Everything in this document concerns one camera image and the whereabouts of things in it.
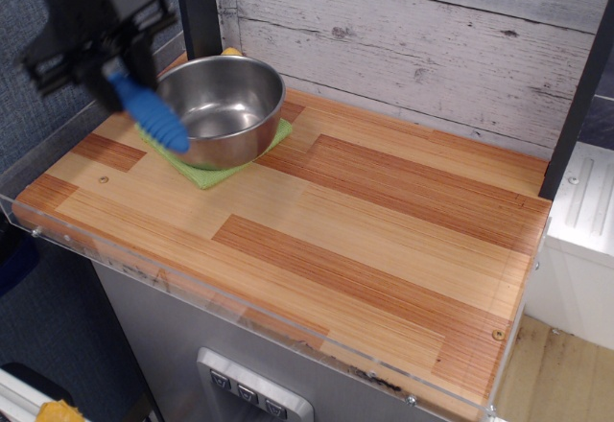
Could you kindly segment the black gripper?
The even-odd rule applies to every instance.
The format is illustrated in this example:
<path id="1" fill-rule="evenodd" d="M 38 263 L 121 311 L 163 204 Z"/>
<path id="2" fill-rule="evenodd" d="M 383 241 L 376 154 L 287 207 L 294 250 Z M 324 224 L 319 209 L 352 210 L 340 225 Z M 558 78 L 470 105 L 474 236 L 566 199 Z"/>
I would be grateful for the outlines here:
<path id="1" fill-rule="evenodd" d="M 39 94 L 81 84 L 110 113 L 122 112 L 118 92 L 157 89 L 154 36 L 174 25 L 167 0 L 44 0 L 48 18 L 18 62 Z M 107 79 L 104 66 L 121 59 L 127 75 Z"/>

